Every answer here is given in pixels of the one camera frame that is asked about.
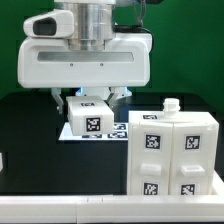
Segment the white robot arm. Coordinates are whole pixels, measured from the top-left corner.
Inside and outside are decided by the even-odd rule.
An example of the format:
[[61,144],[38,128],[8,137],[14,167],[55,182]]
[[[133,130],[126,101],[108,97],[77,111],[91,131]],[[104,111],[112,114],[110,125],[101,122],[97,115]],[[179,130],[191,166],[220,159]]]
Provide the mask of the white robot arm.
[[164,0],[54,0],[54,9],[27,19],[18,54],[18,82],[98,95],[112,104],[150,80],[153,37],[143,27],[148,4]]

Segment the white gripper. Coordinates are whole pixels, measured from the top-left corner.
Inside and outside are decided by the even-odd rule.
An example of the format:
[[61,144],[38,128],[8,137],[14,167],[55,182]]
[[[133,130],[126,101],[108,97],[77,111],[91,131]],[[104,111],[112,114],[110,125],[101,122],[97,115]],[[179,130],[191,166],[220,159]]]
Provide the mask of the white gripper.
[[60,88],[110,87],[110,108],[123,87],[144,86],[150,79],[151,34],[123,32],[108,11],[89,17],[65,9],[24,21],[26,39],[18,54],[18,82],[25,88],[52,88],[63,113]]

